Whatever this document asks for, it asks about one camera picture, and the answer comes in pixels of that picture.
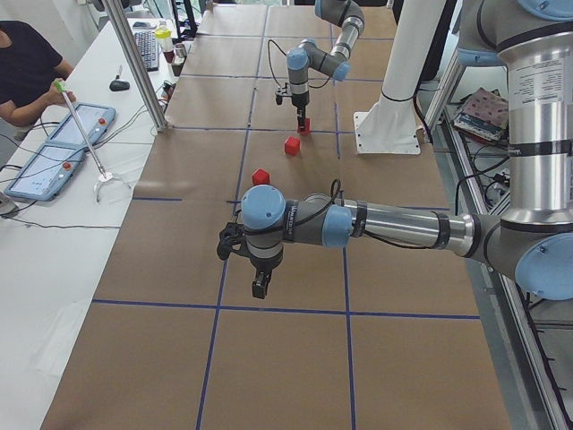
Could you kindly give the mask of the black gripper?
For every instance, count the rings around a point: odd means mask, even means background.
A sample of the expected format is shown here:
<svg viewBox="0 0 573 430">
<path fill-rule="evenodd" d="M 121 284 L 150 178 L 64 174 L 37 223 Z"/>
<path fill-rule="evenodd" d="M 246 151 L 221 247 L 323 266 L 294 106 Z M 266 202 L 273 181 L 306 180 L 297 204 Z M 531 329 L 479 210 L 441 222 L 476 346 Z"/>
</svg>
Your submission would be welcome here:
<svg viewBox="0 0 573 430">
<path fill-rule="evenodd" d="M 242 224 L 228 222 L 219 232 L 217 255 L 224 261 L 230 254 L 249 259 L 257 273 L 252 282 L 252 296 L 265 299 L 268 295 L 271 273 L 282 263 L 283 245 L 280 242 L 274 245 L 258 245 L 255 239 L 251 240 L 245 234 Z"/>
<path fill-rule="evenodd" d="M 297 127 L 308 126 L 306 106 L 310 101 L 310 92 L 307 84 L 284 84 L 275 91 L 275 101 L 281 106 L 283 99 L 291 99 L 291 103 L 296 107 Z"/>
</svg>

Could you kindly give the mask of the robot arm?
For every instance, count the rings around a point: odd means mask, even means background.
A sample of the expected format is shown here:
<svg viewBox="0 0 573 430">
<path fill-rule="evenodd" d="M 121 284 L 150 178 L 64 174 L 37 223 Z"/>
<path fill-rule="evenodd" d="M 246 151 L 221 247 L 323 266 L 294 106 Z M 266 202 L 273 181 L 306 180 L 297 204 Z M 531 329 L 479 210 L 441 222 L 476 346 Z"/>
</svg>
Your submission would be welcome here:
<svg viewBox="0 0 573 430">
<path fill-rule="evenodd" d="M 394 142 L 406 102 L 415 97 L 446 1 L 404 1 L 398 47 L 377 103 L 358 113 L 355 137 L 371 153 L 406 154 Z M 344 80 L 365 17 L 355 1 L 316 1 L 315 14 L 342 29 L 330 53 L 304 39 L 287 54 L 288 84 L 308 104 L 308 69 Z M 264 299 L 283 242 L 344 247 L 370 237 L 405 249 L 450 250 L 488 264 L 527 292 L 572 298 L 572 1 L 463 1 L 458 54 L 462 65 L 509 70 L 509 208 L 501 215 L 418 211 L 315 193 L 287 200 L 272 185 L 243 196 L 241 220 L 219 233 L 218 258 L 248 258 L 252 295 Z"/>
<path fill-rule="evenodd" d="M 334 24 L 341 32 L 329 53 L 317 47 L 312 39 L 304 39 L 286 53 L 288 82 L 276 90 L 276 102 L 290 98 L 296 107 L 297 132 L 310 132 L 310 119 L 306 117 L 306 106 L 310 102 L 308 70 L 313 69 L 342 82 L 351 65 L 349 59 L 355 42 L 363 34 L 364 17 L 361 7 L 351 0 L 316 1 L 315 14 L 322 20 Z"/>
</svg>

